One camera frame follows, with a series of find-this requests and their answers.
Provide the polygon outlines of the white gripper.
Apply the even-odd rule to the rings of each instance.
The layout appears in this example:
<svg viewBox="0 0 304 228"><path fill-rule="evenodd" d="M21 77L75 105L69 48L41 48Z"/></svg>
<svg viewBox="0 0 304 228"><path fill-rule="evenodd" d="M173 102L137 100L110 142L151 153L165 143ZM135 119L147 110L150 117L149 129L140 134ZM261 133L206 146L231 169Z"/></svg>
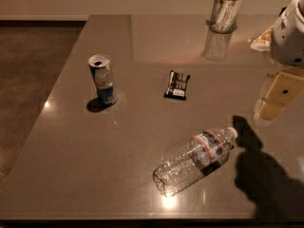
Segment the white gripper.
<svg viewBox="0 0 304 228"><path fill-rule="evenodd" d="M292 0L275 20L272 57L283 65L258 101L256 115L272 121L304 90L304 0Z"/></svg>

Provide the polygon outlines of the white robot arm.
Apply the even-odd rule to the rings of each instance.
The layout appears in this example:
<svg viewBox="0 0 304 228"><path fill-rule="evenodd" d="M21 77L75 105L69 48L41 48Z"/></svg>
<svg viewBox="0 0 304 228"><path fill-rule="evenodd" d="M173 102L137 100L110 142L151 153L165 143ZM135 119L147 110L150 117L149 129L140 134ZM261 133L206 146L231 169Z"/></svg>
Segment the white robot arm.
<svg viewBox="0 0 304 228"><path fill-rule="evenodd" d="M268 60L279 67L256 107L260 119L271 121L304 89L304 0L284 8L251 48L268 52Z"/></svg>

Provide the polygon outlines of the snack packet behind arm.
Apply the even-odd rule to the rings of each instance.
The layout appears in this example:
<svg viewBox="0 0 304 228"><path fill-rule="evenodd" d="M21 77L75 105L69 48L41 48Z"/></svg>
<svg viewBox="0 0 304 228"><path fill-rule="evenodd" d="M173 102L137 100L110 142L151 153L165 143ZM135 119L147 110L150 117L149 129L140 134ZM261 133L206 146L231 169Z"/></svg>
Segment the snack packet behind arm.
<svg viewBox="0 0 304 228"><path fill-rule="evenodd" d="M274 27L268 27L261 35L259 35L251 44L251 49L264 52L270 50L272 42L272 32Z"/></svg>

